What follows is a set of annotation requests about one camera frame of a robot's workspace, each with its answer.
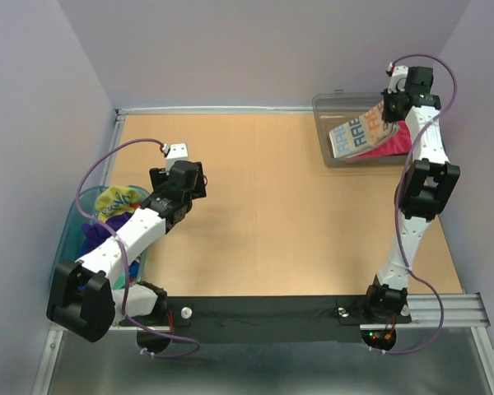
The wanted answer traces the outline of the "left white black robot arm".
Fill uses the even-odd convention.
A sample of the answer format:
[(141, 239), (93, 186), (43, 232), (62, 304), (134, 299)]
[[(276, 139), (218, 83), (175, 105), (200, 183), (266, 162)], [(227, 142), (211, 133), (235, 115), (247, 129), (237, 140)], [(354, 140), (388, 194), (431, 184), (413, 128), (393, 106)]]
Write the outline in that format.
[(114, 283), (129, 275), (129, 265), (151, 244), (167, 235), (190, 212), (193, 200), (206, 195), (199, 162), (177, 160), (169, 170), (154, 169), (158, 184), (130, 218), (108, 238), (78, 259), (54, 269), (47, 318), (89, 342), (99, 341), (115, 323), (135, 317), (160, 323), (167, 313), (166, 292), (146, 281), (122, 289)]

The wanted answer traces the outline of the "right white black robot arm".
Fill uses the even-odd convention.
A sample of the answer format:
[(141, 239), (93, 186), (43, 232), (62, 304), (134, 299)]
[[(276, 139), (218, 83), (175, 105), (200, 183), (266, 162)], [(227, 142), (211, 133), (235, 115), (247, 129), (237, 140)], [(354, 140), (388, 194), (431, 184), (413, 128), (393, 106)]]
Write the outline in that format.
[(390, 82), (383, 92), (383, 120), (404, 122), (412, 145), (395, 191), (395, 236), (384, 266), (362, 301), (363, 314), (372, 321), (402, 313), (419, 244), (443, 212), (460, 176), (441, 138), (441, 103), (431, 92), (432, 68), (391, 64), (387, 73)]

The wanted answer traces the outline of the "pink towel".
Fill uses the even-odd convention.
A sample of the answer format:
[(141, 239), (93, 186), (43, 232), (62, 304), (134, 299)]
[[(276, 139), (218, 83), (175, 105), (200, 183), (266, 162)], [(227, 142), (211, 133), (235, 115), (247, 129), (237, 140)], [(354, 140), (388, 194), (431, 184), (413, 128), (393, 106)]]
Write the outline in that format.
[(411, 135), (404, 121), (398, 123), (398, 131), (388, 141), (371, 151), (347, 159), (348, 163), (364, 159), (378, 159), (390, 156), (401, 156), (409, 152), (412, 146)]

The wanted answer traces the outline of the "patterned light blue towel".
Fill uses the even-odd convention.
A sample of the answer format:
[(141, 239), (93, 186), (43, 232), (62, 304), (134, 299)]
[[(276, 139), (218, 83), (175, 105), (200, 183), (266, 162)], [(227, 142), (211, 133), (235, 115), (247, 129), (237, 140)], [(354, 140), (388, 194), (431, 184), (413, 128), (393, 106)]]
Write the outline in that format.
[(343, 160), (374, 150), (393, 137), (400, 126), (383, 120), (384, 102), (329, 132), (333, 156)]

